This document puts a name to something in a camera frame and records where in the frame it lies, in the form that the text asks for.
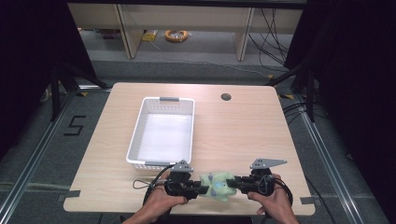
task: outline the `basket handle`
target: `basket handle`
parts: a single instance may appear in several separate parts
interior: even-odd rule
[[[145,165],[148,166],[167,166],[170,165],[170,162],[166,161],[145,161]]]
[[[178,102],[178,97],[160,97],[160,101]]]

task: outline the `human hand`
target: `human hand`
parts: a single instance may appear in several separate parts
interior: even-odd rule
[[[280,175],[273,174],[275,178],[280,179]],[[291,205],[288,195],[277,183],[274,185],[274,193],[271,196],[263,196],[260,193],[249,192],[247,197],[250,200],[256,201],[262,205],[257,210],[257,215],[268,213],[273,217],[277,223],[290,224],[299,223],[296,216],[291,210]]]
[[[164,186],[156,186],[148,196],[146,203],[132,217],[123,224],[146,224],[155,222],[158,217],[166,213],[172,207],[185,204],[188,200],[183,196],[170,196],[166,193]]]

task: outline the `white plastic basket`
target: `white plastic basket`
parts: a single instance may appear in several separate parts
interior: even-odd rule
[[[181,160],[190,163],[194,106],[190,98],[144,98],[126,160],[136,170],[161,170]]]

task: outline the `green plush toy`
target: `green plush toy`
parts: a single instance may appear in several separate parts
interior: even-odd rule
[[[227,186],[226,179],[235,179],[228,172],[210,173],[209,175],[200,175],[201,185],[209,186],[206,194],[200,196],[209,197],[222,202],[228,202],[228,195],[235,195],[236,189]]]

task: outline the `aluminum rail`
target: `aluminum rail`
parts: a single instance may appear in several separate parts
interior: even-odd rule
[[[295,99],[297,103],[304,102],[300,95],[296,94]],[[327,174],[329,175],[330,180],[332,181],[332,186],[334,187],[335,192],[341,201],[341,205],[343,205],[346,211],[346,216],[348,217],[349,222],[359,224],[364,223],[361,218],[361,213],[359,212],[358,206],[356,205],[355,200],[352,198],[352,195],[350,194],[343,178],[338,172],[337,167],[332,160],[332,156],[330,155],[329,150],[326,148],[326,145],[319,134],[317,126],[314,122],[311,122],[311,119],[306,113],[303,113],[303,121],[312,137],[312,140],[314,141],[322,163],[327,171]]]
[[[37,169],[42,158],[44,157],[47,148],[49,147],[50,142],[59,127],[59,124],[63,120],[64,111],[70,105],[75,95],[75,91],[70,91],[66,94],[61,106],[61,112],[54,121],[50,122],[49,127],[47,128],[43,137],[35,148],[35,151],[33,152],[31,158],[26,163],[20,177],[14,183],[8,196],[3,200],[0,207],[0,223],[7,224],[9,219],[11,218],[11,215],[13,214],[15,208],[21,200],[24,191],[26,190],[27,185],[29,184],[29,181],[32,179],[35,170]]]

